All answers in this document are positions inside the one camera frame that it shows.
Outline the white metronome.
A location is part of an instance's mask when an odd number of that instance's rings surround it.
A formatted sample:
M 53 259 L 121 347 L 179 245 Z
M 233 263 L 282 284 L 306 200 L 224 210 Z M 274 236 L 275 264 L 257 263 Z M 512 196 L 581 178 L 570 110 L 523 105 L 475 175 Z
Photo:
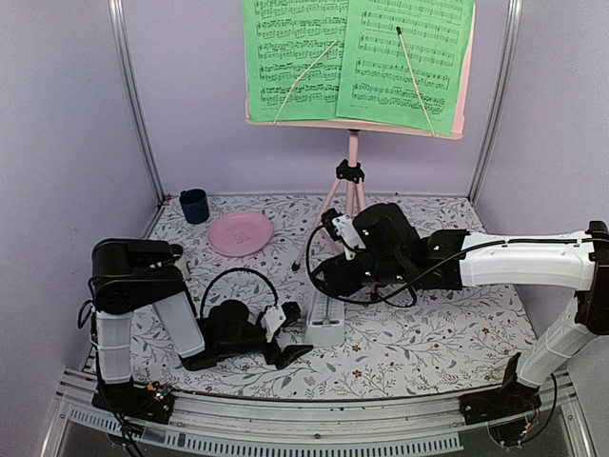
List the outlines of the white metronome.
M 340 346 L 345 340 L 344 303 L 314 291 L 304 320 L 304 342 L 314 348 Z

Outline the pink music stand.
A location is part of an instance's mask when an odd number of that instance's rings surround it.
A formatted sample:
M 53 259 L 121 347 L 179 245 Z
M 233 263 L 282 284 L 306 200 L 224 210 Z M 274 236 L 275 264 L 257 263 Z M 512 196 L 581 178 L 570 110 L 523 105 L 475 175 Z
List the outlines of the pink music stand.
M 437 139 L 456 141 L 463 138 L 465 101 L 471 68 L 473 37 L 474 29 L 471 29 L 468 46 L 462 63 L 460 90 L 451 132 L 448 135 L 436 133 Z M 329 209 L 329 206 L 334 200 L 334 197 L 342 183 L 345 183 L 346 185 L 345 212 L 347 215 L 352 217 L 355 209 L 363 210 L 365 208 L 366 202 L 363 189 L 364 179 L 360 176 L 363 171 L 358 157 L 360 132 L 362 130 L 383 133 L 397 133 L 419 137 L 432 136 L 430 131 L 423 129 L 413 129 L 409 127 L 353 119 L 254 122 L 251 120 L 249 112 L 247 112 L 246 122 L 254 126 L 342 129 L 348 132 L 348 154 L 346 158 L 343 159 L 343 161 L 337 166 L 335 180 L 327 192 L 324 202 L 319 209 L 318 215 L 315 221 L 312 223 L 306 237 L 309 237 L 312 234 L 312 230 L 320 225 L 322 222 L 322 214 Z

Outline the green sheet music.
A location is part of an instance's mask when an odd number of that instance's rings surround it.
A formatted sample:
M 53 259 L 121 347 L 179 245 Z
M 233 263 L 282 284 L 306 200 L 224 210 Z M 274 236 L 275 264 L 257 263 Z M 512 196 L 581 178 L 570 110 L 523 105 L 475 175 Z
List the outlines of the green sheet music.
M 448 135 L 472 1 L 352 1 L 336 115 Z
M 335 117 L 346 1 L 244 1 L 248 117 L 255 123 Z

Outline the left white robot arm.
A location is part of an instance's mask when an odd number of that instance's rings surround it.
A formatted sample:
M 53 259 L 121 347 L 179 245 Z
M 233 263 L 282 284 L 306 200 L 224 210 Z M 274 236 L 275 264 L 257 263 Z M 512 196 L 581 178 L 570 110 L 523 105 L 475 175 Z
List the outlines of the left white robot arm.
M 260 352 L 276 369 L 306 355 L 311 345 L 281 347 L 277 335 L 297 322 L 295 302 L 273 302 L 249 320 L 249 308 L 229 299 L 198 314 L 179 266 L 184 251 L 166 241 L 108 238 L 91 253 L 88 282 L 93 308 L 98 388 L 122 413 L 142 403 L 131 372 L 131 322 L 140 308 L 152 307 L 178 358 L 188 371 L 213 368 L 227 358 Z

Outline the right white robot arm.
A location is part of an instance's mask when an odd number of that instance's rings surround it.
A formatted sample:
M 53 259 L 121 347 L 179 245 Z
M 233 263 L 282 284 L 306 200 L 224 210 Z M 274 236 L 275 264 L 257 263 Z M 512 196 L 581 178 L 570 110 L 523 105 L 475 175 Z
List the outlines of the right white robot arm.
M 328 210 L 322 229 L 344 253 L 309 268 L 312 285 L 350 299 L 364 287 L 398 291 L 461 290 L 486 285 L 570 288 L 560 318 L 506 367 L 492 407 L 511 415 L 550 374 L 608 332 L 608 227 L 557 235 L 507 236 L 443 229 L 422 237 L 394 203 L 372 205 L 353 218 Z

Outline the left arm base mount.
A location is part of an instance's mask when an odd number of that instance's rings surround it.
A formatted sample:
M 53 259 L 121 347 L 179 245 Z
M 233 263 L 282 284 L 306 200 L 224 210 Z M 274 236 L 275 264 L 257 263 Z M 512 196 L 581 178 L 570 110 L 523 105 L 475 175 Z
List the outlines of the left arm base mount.
M 133 418 L 167 425 L 173 412 L 175 397 L 169 384 L 152 382 L 136 386 L 132 379 L 119 384 L 98 381 L 91 404 L 121 418 Z

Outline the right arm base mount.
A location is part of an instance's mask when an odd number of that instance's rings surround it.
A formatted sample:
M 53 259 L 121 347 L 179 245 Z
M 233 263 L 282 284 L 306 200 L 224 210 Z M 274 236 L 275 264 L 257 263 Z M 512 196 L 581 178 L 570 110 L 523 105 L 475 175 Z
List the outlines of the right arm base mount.
M 460 413 L 467 425 L 520 416 L 517 420 L 487 428 L 492 441 L 500 447 L 517 447 L 526 441 L 540 406 L 539 389 L 515 381 L 459 398 Z

